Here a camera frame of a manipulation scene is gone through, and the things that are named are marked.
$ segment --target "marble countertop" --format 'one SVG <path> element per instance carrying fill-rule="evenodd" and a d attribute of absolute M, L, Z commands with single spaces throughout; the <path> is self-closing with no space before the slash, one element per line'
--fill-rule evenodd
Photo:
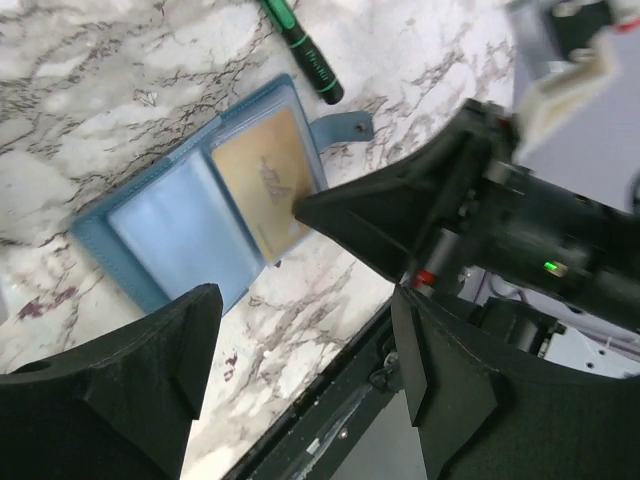
<path fill-rule="evenodd" d="M 87 202 L 279 73 L 309 119 L 364 109 L 376 138 L 324 154 L 330 185 L 426 142 L 466 97 L 510 105 L 501 0 L 314 0 L 296 13 L 338 72 L 323 104 L 250 0 L 0 2 L 0 373 L 141 316 L 70 238 Z M 183 478 L 221 478 L 391 286 L 312 234 L 223 319 Z"/>

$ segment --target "blue wallet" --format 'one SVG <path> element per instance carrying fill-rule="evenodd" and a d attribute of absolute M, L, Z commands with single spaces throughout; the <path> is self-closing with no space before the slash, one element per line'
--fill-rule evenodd
<path fill-rule="evenodd" d="M 218 284 L 226 312 L 269 263 L 214 157 L 283 110 L 295 121 L 310 193 L 327 188 L 319 152 L 373 138 L 364 112 L 309 124 L 291 78 L 281 75 L 74 219 L 76 239 L 145 313 L 204 283 Z"/>

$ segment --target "black cable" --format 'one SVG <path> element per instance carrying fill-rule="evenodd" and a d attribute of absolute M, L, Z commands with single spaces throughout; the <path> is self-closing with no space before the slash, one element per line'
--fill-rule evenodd
<path fill-rule="evenodd" d="M 476 303 L 478 301 L 478 298 L 480 298 L 480 294 L 482 293 L 482 289 L 484 288 L 484 284 L 489 278 L 489 275 L 491 274 L 486 270 L 482 274 L 482 280 L 480 280 L 480 285 L 478 285 L 478 290 L 476 291 L 476 294 L 473 296 L 473 300 L 472 300 L 473 303 Z"/>
<path fill-rule="evenodd" d="M 527 298 L 527 294 L 525 293 L 524 290 L 522 290 L 521 288 L 518 288 L 516 286 L 513 287 L 513 290 L 511 292 L 509 292 L 508 294 L 504 294 L 504 293 L 500 293 L 498 292 L 498 290 L 496 290 L 495 285 L 493 284 L 493 280 L 496 278 L 497 275 L 493 275 L 492 273 L 489 274 L 489 291 L 491 292 L 492 295 L 501 298 L 503 300 L 513 300 L 514 298 L 519 298 L 520 301 L 522 303 L 525 303 L 527 305 L 531 305 L 529 303 L 529 299 Z"/>

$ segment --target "tan card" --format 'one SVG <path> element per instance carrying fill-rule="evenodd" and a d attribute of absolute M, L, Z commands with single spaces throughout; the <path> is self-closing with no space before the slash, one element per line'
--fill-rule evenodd
<path fill-rule="evenodd" d="M 293 207 L 313 192 L 291 110 L 232 138 L 212 157 L 266 261 L 277 261 L 308 232 Z"/>

